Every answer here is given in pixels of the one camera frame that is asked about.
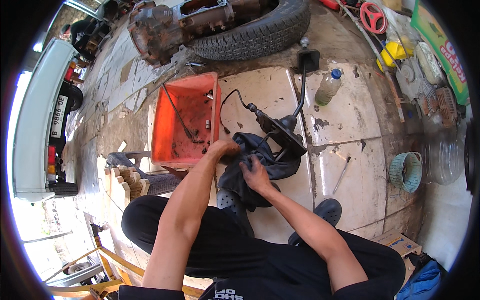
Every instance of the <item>license plate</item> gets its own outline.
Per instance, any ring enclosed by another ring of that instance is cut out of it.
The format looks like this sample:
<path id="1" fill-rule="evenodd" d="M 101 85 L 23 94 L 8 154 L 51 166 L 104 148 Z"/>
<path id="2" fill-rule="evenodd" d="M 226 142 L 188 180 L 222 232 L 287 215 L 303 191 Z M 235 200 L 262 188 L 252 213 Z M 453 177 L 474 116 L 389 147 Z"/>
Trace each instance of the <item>license plate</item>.
<path id="1" fill-rule="evenodd" d="M 53 111 L 52 130 L 50 132 L 51 137 L 60 138 L 62 136 L 61 127 L 63 124 L 63 117 L 65 115 L 65 108 L 67 107 L 67 100 L 67 96 L 59 95 L 57 105 Z"/>

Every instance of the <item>orange plastic tray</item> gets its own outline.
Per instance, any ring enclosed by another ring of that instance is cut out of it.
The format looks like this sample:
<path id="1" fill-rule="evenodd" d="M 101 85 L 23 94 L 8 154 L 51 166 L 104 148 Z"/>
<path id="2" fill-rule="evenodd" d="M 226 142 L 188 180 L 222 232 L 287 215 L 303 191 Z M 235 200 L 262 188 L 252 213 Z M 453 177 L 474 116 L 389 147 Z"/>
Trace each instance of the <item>orange plastic tray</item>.
<path id="1" fill-rule="evenodd" d="M 220 96 L 218 74 L 209 72 L 188 76 L 165 84 L 172 102 L 175 104 L 183 122 L 193 133 L 198 130 L 195 140 L 204 140 L 203 144 L 194 144 L 187 137 L 173 110 L 163 88 L 158 93 L 155 120 L 153 124 L 151 160 L 155 165 L 171 168 L 190 168 L 204 156 L 204 146 L 208 149 L 218 140 L 220 127 Z M 205 93 L 213 90 L 213 100 Z M 210 120 L 210 129 L 205 128 Z"/>

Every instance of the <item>man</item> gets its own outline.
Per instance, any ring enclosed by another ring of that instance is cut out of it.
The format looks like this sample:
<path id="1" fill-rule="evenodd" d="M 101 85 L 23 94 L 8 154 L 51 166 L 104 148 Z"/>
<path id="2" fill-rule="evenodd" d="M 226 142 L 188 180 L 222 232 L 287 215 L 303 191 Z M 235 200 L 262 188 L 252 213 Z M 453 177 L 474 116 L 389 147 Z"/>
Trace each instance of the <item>man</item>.
<path id="1" fill-rule="evenodd" d="M 245 181 L 301 239 L 288 245 L 248 236 L 240 220 L 246 214 L 236 213 L 238 200 L 223 196 L 217 203 L 230 208 L 207 206 L 217 163 L 239 151 L 232 140 L 219 140 L 170 199 L 143 196 L 126 207 L 125 235 L 151 256 L 142 287 L 121 286 L 120 300 L 184 299 L 184 274 L 214 279 L 201 300 L 393 298 L 405 278 L 400 255 L 335 229 L 341 213 L 336 200 L 322 202 L 315 209 L 319 217 L 282 195 L 255 155 L 251 170 L 240 164 Z"/>
<path id="2" fill-rule="evenodd" d="M 88 37 L 86 36 L 85 38 L 80 38 L 80 40 L 77 41 L 77 36 L 79 34 L 82 34 L 89 27 L 90 24 L 92 24 L 92 22 L 87 19 L 77 21 L 72 25 L 65 24 L 61 28 L 60 34 L 64 36 L 70 34 L 72 36 L 72 45 L 75 47 L 75 49 L 77 49 L 80 55 L 85 57 L 87 60 L 92 61 L 95 59 L 95 56 L 92 55 L 89 51 L 85 50 L 85 46 L 88 43 Z"/>

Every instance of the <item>dirty hand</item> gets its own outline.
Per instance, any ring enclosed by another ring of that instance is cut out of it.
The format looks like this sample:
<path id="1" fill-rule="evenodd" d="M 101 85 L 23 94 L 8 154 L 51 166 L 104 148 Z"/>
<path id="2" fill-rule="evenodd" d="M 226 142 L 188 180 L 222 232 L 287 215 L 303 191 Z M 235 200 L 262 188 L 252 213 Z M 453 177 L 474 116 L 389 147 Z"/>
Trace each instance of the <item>dirty hand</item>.
<path id="1" fill-rule="evenodd" d="M 217 140 L 208 147 L 208 152 L 212 153 L 218 158 L 222 156 L 234 156 L 240 153 L 240 146 L 233 140 Z"/>
<path id="2" fill-rule="evenodd" d="M 248 170 L 247 165 L 243 162 L 240 162 L 240 169 L 243 173 L 243 179 L 248 184 L 248 186 L 259 193 L 260 195 L 273 188 L 270 179 L 268 178 L 268 173 L 265 167 L 262 165 L 260 160 L 256 155 L 252 155 L 249 157 L 249 160 L 252 162 L 252 170 Z"/>

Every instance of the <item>plastic bottle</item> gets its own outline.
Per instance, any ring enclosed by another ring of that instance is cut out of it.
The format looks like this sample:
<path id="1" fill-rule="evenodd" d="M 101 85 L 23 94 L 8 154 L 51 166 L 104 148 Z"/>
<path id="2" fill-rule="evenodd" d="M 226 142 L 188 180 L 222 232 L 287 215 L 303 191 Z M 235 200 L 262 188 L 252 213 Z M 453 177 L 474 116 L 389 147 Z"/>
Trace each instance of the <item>plastic bottle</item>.
<path id="1" fill-rule="evenodd" d="M 342 72 L 339 69 L 333 69 L 330 74 L 325 74 L 315 93 L 315 102 L 317 102 L 318 105 L 324 106 L 330 103 L 330 100 L 332 100 L 342 85 L 341 76 Z"/>
<path id="2" fill-rule="evenodd" d="M 423 183 L 453 183 L 464 169 L 464 145 L 454 132 L 442 130 L 419 143 Z"/>

